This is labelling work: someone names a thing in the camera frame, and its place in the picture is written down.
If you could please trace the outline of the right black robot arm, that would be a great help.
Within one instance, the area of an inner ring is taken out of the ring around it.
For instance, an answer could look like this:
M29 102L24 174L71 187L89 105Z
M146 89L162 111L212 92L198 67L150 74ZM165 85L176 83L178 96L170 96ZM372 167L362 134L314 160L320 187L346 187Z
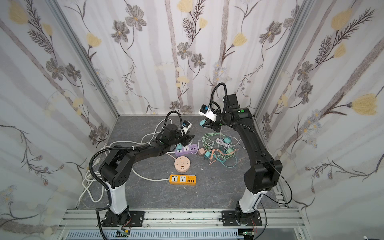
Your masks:
M203 105L199 113L206 117L204 127L220 132L222 126L227 126L241 137L250 168L244 173L246 190L228 220L239 226L258 225L258 205L282 178L282 162L272 157L255 129L250 110L239 105L235 94L228 94L225 83L213 88L209 104Z

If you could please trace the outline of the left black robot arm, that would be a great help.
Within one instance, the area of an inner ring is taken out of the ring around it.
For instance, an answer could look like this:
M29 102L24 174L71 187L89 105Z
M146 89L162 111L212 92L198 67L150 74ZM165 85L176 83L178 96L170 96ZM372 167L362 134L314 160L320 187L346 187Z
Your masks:
M177 111L171 111L164 119L162 130L155 139L145 144L131 147L117 145L95 153L89 162L92 177L107 192L108 203L103 208L96 208L99 229L102 229L100 212L106 210L107 224L124 226L132 219L126 200L125 183L134 164L153 157L160 157L170 152L178 144L187 146L194 138L190 134L192 123L183 120Z

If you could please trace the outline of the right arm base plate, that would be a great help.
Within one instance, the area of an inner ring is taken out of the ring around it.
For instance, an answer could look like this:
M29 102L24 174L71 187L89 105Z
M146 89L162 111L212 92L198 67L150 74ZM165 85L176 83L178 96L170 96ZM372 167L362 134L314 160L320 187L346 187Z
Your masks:
M240 209L221 211L220 220L224 227L259 227L262 226L262 219L259 211L245 214Z

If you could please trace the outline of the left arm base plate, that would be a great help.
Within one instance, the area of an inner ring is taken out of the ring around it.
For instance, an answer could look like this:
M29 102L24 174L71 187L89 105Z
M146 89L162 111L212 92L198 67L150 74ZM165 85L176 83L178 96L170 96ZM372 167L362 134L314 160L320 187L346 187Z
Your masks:
M103 227L141 227L145 218L144 211L124 211L117 215L108 210L102 218Z

